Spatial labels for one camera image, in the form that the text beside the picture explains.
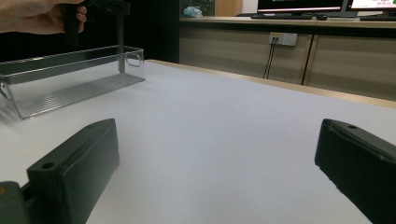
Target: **monitor screen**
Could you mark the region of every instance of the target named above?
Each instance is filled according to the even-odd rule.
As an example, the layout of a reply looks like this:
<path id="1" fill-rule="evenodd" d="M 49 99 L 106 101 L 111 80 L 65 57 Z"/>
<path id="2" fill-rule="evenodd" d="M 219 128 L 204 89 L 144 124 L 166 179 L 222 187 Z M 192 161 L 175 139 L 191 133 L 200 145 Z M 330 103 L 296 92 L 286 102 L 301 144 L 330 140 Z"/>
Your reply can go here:
<path id="1" fill-rule="evenodd" d="M 343 0 L 259 0 L 258 13 L 340 11 Z"/>
<path id="2" fill-rule="evenodd" d="M 347 10 L 396 11 L 395 0 L 349 0 Z"/>

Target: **white table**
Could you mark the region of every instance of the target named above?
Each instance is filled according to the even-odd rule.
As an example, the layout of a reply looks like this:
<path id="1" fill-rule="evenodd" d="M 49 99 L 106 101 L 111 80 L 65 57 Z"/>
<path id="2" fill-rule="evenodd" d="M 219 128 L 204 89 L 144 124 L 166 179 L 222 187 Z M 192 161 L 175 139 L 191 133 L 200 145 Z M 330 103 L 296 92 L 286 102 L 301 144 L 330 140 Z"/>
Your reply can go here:
<path id="1" fill-rule="evenodd" d="M 0 180 L 25 184 L 35 161 L 114 118 L 121 165 L 88 223 L 369 223 L 314 164 L 320 123 L 338 119 L 396 144 L 395 103 L 145 66 L 145 82 L 35 119 L 2 107 Z"/>

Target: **keyboard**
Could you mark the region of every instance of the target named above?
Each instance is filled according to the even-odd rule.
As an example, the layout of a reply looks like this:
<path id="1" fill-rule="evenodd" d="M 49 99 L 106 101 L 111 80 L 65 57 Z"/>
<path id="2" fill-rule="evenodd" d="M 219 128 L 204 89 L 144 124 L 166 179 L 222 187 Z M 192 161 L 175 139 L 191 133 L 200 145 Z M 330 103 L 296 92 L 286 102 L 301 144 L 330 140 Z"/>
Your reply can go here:
<path id="1" fill-rule="evenodd" d="M 314 15 L 302 15 L 302 16 L 294 16 L 294 15 L 275 15 L 275 16 L 267 16 L 263 14 L 257 14 L 251 16 L 251 19 L 259 19 L 259 20 L 312 20 Z"/>
<path id="2" fill-rule="evenodd" d="M 396 16 L 361 16 L 361 21 L 396 21 Z"/>

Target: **human hand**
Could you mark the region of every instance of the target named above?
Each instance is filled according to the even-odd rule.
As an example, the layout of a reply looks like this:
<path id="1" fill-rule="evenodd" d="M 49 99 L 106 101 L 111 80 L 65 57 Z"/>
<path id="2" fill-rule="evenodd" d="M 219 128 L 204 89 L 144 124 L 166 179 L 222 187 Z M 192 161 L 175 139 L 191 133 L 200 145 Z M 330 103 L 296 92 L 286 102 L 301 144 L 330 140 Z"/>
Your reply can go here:
<path id="1" fill-rule="evenodd" d="M 64 5 L 76 5 L 78 31 L 84 30 L 87 8 L 84 0 L 3 0 L 0 6 L 0 33 L 22 32 L 38 35 L 64 33 Z"/>

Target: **finger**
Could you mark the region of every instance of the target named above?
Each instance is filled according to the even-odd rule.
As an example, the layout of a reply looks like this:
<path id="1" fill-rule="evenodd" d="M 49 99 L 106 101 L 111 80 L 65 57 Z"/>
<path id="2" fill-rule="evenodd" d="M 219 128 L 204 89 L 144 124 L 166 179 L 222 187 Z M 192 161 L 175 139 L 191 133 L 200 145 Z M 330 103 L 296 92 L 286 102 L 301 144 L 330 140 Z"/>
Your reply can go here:
<path id="1" fill-rule="evenodd" d="M 49 0 L 49 2 L 53 5 L 58 5 L 58 4 L 80 4 L 85 0 Z"/>
<path id="2" fill-rule="evenodd" d="M 87 16 L 85 16 L 84 14 L 81 14 L 81 13 L 76 14 L 76 18 L 79 21 L 82 21 L 82 22 L 86 22 L 87 21 Z"/>
<path id="3" fill-rule="evenodd" d="M 86 7 L 77 7 L 77 12 L 85 15 L 85 14 L 87 14 L 87 8 Z"/>
<path id="4" fill-rule="evenodd" d="M 84 22 L 80 22 L 78 25 L 78 32 L 81 33 L 84 31 Z"/>

